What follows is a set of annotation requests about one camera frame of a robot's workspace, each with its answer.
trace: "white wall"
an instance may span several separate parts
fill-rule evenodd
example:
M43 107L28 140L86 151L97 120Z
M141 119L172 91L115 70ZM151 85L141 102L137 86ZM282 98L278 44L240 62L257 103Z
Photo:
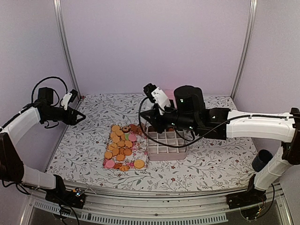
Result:
M254 32L235 103L239 110L263 113L300 108L300 1L258 1ZM256 139L273 153L279 142ZM300 224L300 166L287 171L281 186L293 221Z
M64 0L68 45L83 94L141 93L182 84L229 96L250 0Z
M0 1L0 125L30 103L34 85L47 76L60 76L72 89L63 57L53 1ZM64 94L59 81L45 82ZM33 127L17 145L21 160L44 170L63 125ZM19 223L25 197L14 187L0 185L0 224Z

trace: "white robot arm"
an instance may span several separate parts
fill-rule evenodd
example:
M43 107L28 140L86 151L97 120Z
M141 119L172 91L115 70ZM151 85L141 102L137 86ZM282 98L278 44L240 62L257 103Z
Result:
M75 208L83 207L85 195L82 195L81 190L67 191L60 176L46 174L24 165L15 149L25 133L38 123L62 121L75 125L84 120L85 115L68 106L76 96L77 91L72 90L61 100L61 107L54 107L53 89L40 88L38 99L34 103L25 106L4 127L0 127L0 180L4 186L4 181L12 181L29 188L40 188L46 191L46 200L55 203L62 203L62 200Z
M248 113L226 108L206 109L201 89L192 86L182 86L174 91L175 108L172 101L169 106L165 95L161 94L162 90L155 85L148 84L144 92L153 105L152 109L144 112L140 112L140 105L139 115L158 133L173 127L193 131L200 136L186 145L173 146L175 148L186 147L203 137L222 140L256 137L282 142L273 159L250 179L246 192L227 196L229 208L265 200L265 191L269 186L291 166L300 164L300 111L297 108L282 114Z

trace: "floral tablecloth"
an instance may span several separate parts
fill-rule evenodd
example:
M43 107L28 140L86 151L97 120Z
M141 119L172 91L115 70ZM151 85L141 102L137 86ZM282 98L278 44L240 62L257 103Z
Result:
M138 123L142 94L87 95L79 111L87 117L69 126L47 173L62 178L111 188L146 191L212 191L244 188L253 174L257 151L251 138L226 141L202 139L190 146L180 161L149 162L143 171L113 171L102 167L110 126ZM230 97L204 97L206 107L235 109Z

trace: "metal base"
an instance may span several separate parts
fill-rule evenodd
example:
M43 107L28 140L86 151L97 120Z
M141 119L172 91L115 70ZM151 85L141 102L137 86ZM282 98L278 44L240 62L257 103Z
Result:
M258 191L254 189L254 177L255 175L250 178L247 191L226 196L226 201L230 209L262 203L267 200L265 191Z

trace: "orange cookie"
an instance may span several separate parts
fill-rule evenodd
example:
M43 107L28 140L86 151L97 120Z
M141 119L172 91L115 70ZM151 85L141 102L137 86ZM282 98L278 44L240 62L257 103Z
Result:
M114 149L112 150L112 155L113 155L113 156L118 155L118 153L119 153L119 149L118 149L118 148L114 148Z
M125 149L124 150L124 155L125 156L131 156L131 154L132 154L132 150L131 149Z
M121 130L116 130L116 135L117 136L121 136L121 135L123 135L124 133L123 133L123 131L121 131Z
M112 144L110 144L109 146L108 146L108 150L109 151L112 151L114 148L117 148L118 146L117 146L117 144L116 143L112 143Z
M117 163L117 164L114 165L113 168L114 168L115 170L117 170L117 169L120 169L121 166L122 166L122 163Z
M115 142L115 143L118 143L120 141L120 137L115 136L115 137L112 138L112 141Z
M113 154L110 151L106 151L104 153L104 157L107 158L107 159L111 159L113 157Z
M112 126L112 131L116 132L117 130L120 130L121 128L118 125L113 125Z
M125 146L125 142L124 141L119 141L118 142L118 146L119 147L124 147Z
M117 160L118 160L118 161L124 161L125 157L126 157L126 156L123 155L123 154L118 154L118 155L117 155Z
M124 150L125 150L125 148L119 148L119 153L124 154Z
M116 137L116 136L117 136L116 133L115 133L115 132L112 132L110 137L111 137L111 139L113 139L113 138Z
M142 161L141 159L137 159L137 160L134 162L134 165L135 165L135 168L136 168L136 169L142 169L142 168L145 166L145 162Z
M127 165L123 165L123 166L120 167L120 170L123 171L123 172L128 171L129 169L130 169L130 167L127 166Z
M125 145L126 145L126 147L131 148L132 147L132 142L129 141L129 140L126 140Z

